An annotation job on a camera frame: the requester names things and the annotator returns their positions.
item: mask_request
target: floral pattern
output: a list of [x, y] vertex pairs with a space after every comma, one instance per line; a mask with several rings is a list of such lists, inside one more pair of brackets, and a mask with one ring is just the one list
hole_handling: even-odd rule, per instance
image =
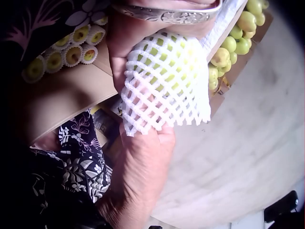
[[33, 32], [38, 28], [54, 25], [56, 21], [60, 19], [58, 16], [59, 12], [57, 10], [58, 6], [64, 2], [70, 2], [72, 8], [74, 8], [72, 0], [43, 0], [36, 15], [33, 15], [28, 8], [25, 9], [27, 17], [21, 17], [23, 21], [23, 28], [12, 26], [13, 32], [9, 32], [8, 37], [4, 40], [14, 41], [22, 47], [23, 54], [20, 60], [22, 60], [25, 55]]
[[102, 1], [96, 4], [96, 0], [87, 0], [82, 10], [73, 13], [66, 21], [66, 25], [76, 26], [75, 29], [79, 29], [85, 25], [88, 25], [90, 21], [95, 22], [105, 16], [102, 11], [109, 6], [109, 1]]
[[62, 146], [59, 152], [31, 151], [36, 156], [49, 156], [61, 169], [65, 190], [88, 192], [94, 201], [98, 200], [110, 185], [112, 169], [105, 166], [90, 112], [85, 111], [61, 125], [59, 139]]

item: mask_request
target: box of apples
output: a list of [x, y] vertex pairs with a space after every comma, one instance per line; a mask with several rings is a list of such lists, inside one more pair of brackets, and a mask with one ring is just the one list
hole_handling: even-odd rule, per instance
[[94, 22], [93, 25], [88, 24], [76, 28], [73, 33], [57, 41], [30, 62], [22, 71], [22, 78], [27, 83], [35, 83], [45, 73], [56, 73], [63, 66], [74, 67], [79, 63], [93, 63], [98, 54], [95, 46], [106, 34], [101, 25], [105, 25], [107, 21], [107, 16], [105, 16]]
[[236, 25], [212, 57], [209, 63], [209, 89], [213, 95], [229, 90], [252, 56], [256, 44], [262, 40], [273, 20], [270, 13], [263, 13], [268, 7], [267, 0], [248, 0]]

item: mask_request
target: wrist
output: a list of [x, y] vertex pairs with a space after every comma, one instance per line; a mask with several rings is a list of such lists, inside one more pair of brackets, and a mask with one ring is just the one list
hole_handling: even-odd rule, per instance
[[132, 200], [112, 190], [108, 190], [96, 206], [113, 229], [142, 229], [153, 209], [145, 201]]

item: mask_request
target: hand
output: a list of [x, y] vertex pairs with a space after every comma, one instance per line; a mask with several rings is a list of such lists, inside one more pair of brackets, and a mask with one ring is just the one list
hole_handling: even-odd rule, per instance
[[[127, 0], [127, 2], [143, 7], [204, 9], [210, 7], [215, 0]], [[214, 21], [215, 19], [194, 25], [171, 25], [163, 22], [139, 20], [118, 12], [113, 13], [109, 18], [107, 45], [116, 90], [120, 93], [124, 87], [124, 71], [126, 70], [128, 53], [143, 38], [166, 28], [169, 32], [200, 39], [211, 31]]]
[[123, 151], [111, 177], [110, 189], [98, 200], [101, 215], [114, 229], [142, 229], [167, 179], [175, 145], [174, 130], [126, 136], [120, 126]]

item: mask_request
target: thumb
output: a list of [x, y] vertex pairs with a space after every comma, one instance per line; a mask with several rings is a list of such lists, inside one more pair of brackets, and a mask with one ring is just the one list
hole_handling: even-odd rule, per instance
[[114, 86], [119, 93], [124, 87], [128, 53], [145, 37], [167, 26], [168, 24], [163, 22], [139, 20], [118, 12], [111, 14], [107, 45]]

